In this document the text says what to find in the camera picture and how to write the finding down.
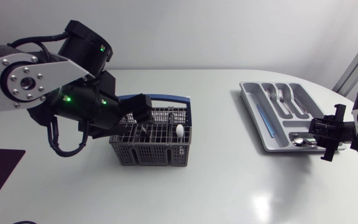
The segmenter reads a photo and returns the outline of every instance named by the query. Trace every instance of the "blue handle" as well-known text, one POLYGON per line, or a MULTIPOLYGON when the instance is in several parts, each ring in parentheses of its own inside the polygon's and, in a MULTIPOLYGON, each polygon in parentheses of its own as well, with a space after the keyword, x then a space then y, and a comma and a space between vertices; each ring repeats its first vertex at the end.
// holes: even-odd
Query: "blue handle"
MULTIPOLYGON (((188 125, 191 126, 191 106, 190 106, 190 98, 189 97, 164 95, 164 94, 145 94, 145 95, 149 96, 151 100, 186 104, 187 115, 189 118, 188 125)), ((127 100, 134 96, 136 96, 136 95, 124 95, 124 96, 118 96, 118 98, 120 100, 127 100)))

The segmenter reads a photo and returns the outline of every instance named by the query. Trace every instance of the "white object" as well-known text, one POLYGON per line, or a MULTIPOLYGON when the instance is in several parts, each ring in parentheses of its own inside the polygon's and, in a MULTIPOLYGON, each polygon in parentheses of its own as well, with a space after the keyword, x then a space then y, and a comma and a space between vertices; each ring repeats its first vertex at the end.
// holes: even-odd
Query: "white object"
MULTIPOLYGON (((322 154, 265 152, 238 83, 300 83, 325 114, 334 114, 337 103, 347 105, 345 121, 353 120, 350 100, 306 80, 256 70, 113 74, 117 95, 191 96, 188 166, 123 167, 108 138, 89 139, 77 156, 62 158, 26 110, 3 111, 0 148, 26 154, 0 190, 0 223, 358 223, 358 153, 346 149, 330 163, 322 154)), ((78 146, 74 121, 59 118, 59 128, 60 145, 78 146)))
POLYGON ((185 134, 185 130, 183 129, 183 125, 178 124, 177 126, 177 136, 182 139, 183 135, 185 134))
MULTIPOLYGON (((178 124, 177 126, 177 136, 179 137, 180 143, 183 141, 183 135, 185 134, 185 130, 183 129, 183 125, 178 124)), ((183 156, 185 154, 185 150, 183 146, 179 146, 179 154, 183 156)))

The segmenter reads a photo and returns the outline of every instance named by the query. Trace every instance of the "dish rack basket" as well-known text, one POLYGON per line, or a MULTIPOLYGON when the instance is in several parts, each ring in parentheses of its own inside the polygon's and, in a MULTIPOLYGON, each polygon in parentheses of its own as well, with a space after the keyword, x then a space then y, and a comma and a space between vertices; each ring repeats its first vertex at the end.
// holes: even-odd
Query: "dish rack basket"
MULTIPOLYGON (((126 100, 135 95, 120 96, 126 100)), ((127 132, 111 136, 112 145, 123 166, 187 166, 191 143, 190 98, 172 95, 148 95, 152 101, 169 101, 186 104, 184 108, 152 108, 154 124, 138 124, 132 113, 123 117, 120 124, 127 132), (181 124, 184 135, 179 138, 177 126, 181 124)))

